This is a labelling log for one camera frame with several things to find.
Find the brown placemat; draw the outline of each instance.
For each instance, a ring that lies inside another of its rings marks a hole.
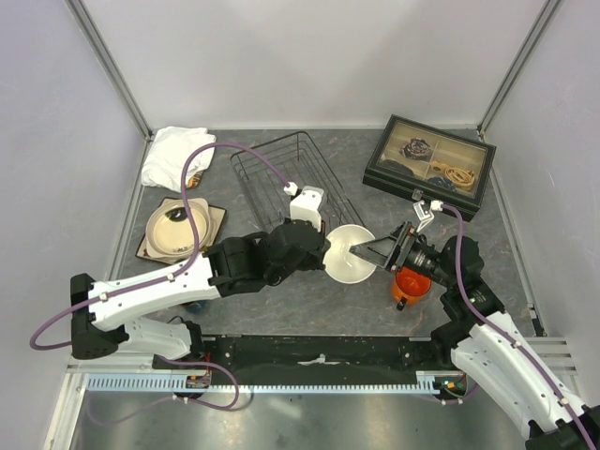
[[[176,200],[177,199],[167,197],[162,201],[160,206],[162,206],[163,204],[166,204],[166,203],[175,202]],[[213,238],[210,239],[206,243],[206,245],[201,248],[201,250],[205,250],[206,248],[215,244],[215,242],[217,241],[218,236],[220,235],[221,229],[223,228],[223,224],[225,223],[225,219],[227,217],[227,210],[224,208],[219,208],[218,206],[213,206],[212,204],[209,204],[208,205],[208,214],[215,221],[216,230],[213,233]],[[156,261],[157,263],[163,263],[163,264],[168,264],[168,265],[179,263],[180,261],[187,258],[187,257],[185,257],[185,258],[168,258],[168,257],[152,258],[151,256],[148,255],[148,253],[146,251],[147,244],[148,244],[148,240],[146,239],[146,235],[144,234],[142,241],[138,245],[138,249],[135,252],[136,258],[140,258],[141,260]]]

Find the white bowl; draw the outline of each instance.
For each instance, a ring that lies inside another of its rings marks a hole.
[[[377,266],[352,255],[350,247],[373,239],[375,236],[369,230],[352,224],[342,225],[327,234],[331,243],[323,258],[327,275],[345,284],[360,283],[369,278]]]

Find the white wall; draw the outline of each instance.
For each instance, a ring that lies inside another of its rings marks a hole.
[[[68,351],[34,352],[28,339],[69,306],[72,275],[104,276],[143,140],[64,2],[5,3],[0,58],[0,446],[32,450]]]
[[[600,402],[600,3],[562,2],[488,132],[533,293]]]
[[[544,0],[85,0],[146,119],[477,124]]]

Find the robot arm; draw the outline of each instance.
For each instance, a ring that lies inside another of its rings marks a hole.
[[[73,305],[92,297],[101,299],[73,313],[73,356],[94,359],[119,350],[179,359],[201,353],[199,325],[167,324],[142,316],[191,301],[257,293],[264,286],[277,286],[296,270],[323,269],[329,243],[319,214],[322,201],[321,189],[305,187],[290,202],[291,219],[270,233],[224,239],[178,277],[173,273],[186,262],[116,281],[96,282],[86,274],[73,277]],[[151,283],[163,278],[167,281]],[[130,290],[110,296],[124,288]]]
[[[417,215],[431,221],[431,217],[425,217],[427,214],[419,214],[422,207],[416,205]],[[517,330],[500,299],[480,276],[484,262],[477,243],[462,238],[461,278],[484,322],[470,311],[460,293],[456,273],[458,237],[450,238],[437,251],[417,230],[404,222],[387,237],[353,246],[351,253],[391,272],[406,266],[447,288],[441,300],[451,322],[431,333],[435,351],[427,353],[425,360],[437,360],[442,366],[459,368],[469,375],[513,420],[521,435],[530,439],[527,448],[584,448],[584,437],[568,409],[596,437],[600,410],[586,407],[567,389]],[[558,397],[548,381],[559,387]]]

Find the black box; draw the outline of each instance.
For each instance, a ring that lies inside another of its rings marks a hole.
[[[363,183],[410,201],[441,200],[470,221],[479,211],[496,147],[392,115]]]

